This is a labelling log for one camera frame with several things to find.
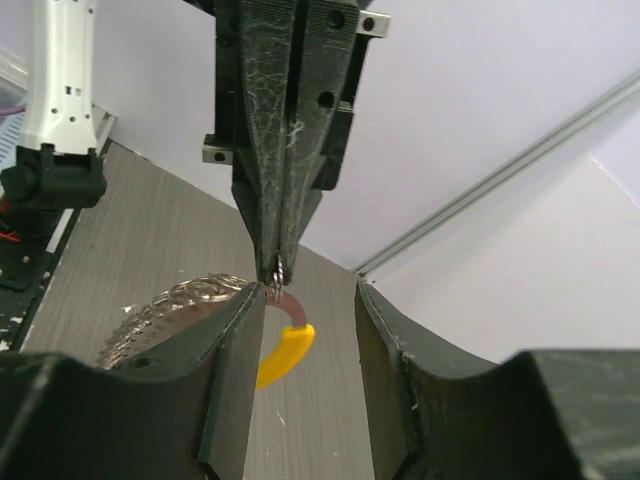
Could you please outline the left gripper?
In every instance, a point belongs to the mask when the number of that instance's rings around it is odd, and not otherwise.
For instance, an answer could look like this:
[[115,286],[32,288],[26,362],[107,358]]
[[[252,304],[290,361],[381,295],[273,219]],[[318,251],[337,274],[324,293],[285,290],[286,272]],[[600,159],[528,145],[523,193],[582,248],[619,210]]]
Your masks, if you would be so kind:
[[272,275],[280,249],[289,284],[321,191],[338,183],[368,45],[391,17],[366,1],[194,5],[216,20],[215,130],[203,158],[233,168],[256,276]]

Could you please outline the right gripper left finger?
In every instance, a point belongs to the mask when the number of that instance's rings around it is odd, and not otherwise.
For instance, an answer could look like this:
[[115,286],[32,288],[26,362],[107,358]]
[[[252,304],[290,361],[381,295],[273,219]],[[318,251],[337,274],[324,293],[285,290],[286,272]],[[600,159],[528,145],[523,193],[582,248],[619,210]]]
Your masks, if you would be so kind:
[[5,479],[239,479],[264,323],[253,283],[113,370],[1,357]]

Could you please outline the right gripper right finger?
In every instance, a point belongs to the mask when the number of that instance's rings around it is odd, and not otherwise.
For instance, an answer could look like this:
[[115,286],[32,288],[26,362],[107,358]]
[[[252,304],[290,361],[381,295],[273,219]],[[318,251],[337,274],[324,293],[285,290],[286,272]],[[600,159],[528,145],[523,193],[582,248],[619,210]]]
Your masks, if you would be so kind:
[[355,293],[379,479],[635,479],[639,354],[542,349],[495,364]]

